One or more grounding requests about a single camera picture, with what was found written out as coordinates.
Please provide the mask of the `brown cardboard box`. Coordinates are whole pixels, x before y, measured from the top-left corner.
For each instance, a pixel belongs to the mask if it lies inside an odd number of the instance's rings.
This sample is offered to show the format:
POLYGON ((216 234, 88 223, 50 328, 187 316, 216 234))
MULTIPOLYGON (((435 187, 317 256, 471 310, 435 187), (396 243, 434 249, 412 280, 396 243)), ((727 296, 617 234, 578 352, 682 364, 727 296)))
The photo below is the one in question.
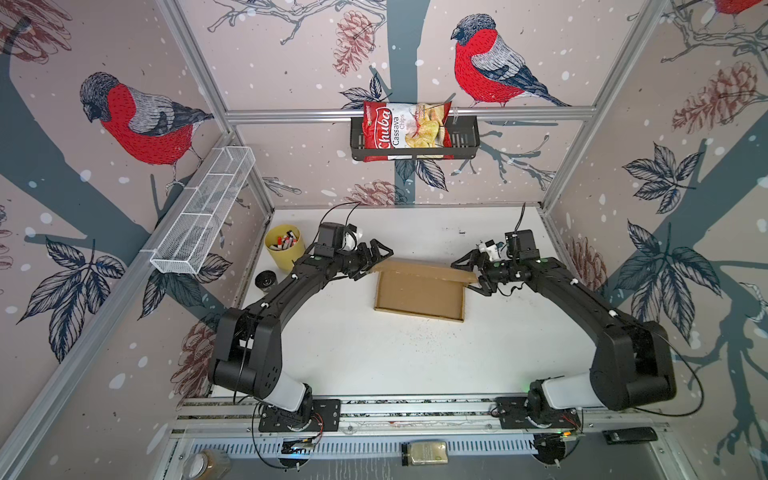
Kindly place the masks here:
POLYGON ((477 282, 475 273, 395 259, 385 260, 374 270, 379 275, 375 310, 464 322, 465 290, 477 282))

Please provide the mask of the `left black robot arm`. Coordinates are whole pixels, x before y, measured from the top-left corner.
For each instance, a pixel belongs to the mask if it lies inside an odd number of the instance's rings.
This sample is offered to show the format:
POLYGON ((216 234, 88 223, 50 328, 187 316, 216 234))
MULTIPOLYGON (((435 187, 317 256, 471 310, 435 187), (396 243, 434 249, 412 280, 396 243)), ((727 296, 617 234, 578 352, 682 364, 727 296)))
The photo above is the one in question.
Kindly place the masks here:
POLYGON ((316 241, 286 278, 262 299, 222 315, 208 366, 209 382, 308 422, 313 414, 311 387, 282 371, 283 329, 329 283, 357 281, 393 254, 376 239, 359 240, 353 225, 321 223, 316 241))

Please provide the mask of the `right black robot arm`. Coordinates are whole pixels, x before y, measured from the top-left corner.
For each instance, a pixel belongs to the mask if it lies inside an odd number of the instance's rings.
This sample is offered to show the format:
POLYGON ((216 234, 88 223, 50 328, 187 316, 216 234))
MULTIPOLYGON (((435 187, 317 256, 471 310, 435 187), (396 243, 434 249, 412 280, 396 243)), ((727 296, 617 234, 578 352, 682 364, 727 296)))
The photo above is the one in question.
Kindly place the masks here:
POLYGON ((506 255, 493 241, 480 243, 451 267, 477 275, 470 290, 485 297, 502 285, 524 284, 559 307, 592 340, 595 352, 586 373, 531 383, 527 408, 545 413, 604 407, 612 411, 642 407, 676 396, 666 330, 613 308, 558 259, 542 257, 530 230, 506 234, 506 255))

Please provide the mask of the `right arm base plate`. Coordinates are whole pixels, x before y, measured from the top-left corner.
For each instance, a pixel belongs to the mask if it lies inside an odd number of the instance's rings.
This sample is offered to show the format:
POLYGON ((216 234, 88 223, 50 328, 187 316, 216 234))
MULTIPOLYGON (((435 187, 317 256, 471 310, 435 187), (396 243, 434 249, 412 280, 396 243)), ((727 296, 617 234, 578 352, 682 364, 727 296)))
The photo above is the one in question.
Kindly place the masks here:
POLYGON ((500 421, 504 430, 582 428, 581 417, 576 409, 555 409, 539 398, 530 400, 522 396, 497 397, 489 413, 500 421))

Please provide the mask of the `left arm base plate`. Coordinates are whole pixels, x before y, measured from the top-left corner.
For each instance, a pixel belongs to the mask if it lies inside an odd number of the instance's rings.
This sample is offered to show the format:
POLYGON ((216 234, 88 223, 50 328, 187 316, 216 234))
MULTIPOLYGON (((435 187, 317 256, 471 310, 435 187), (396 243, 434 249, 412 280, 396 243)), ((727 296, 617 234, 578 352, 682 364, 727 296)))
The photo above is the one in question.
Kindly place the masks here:
POLYGON ((296 412, 266 406, 255 417, 260 433, 337 432, 340 418, 341 401, 323 398, 304 400, 296 412))

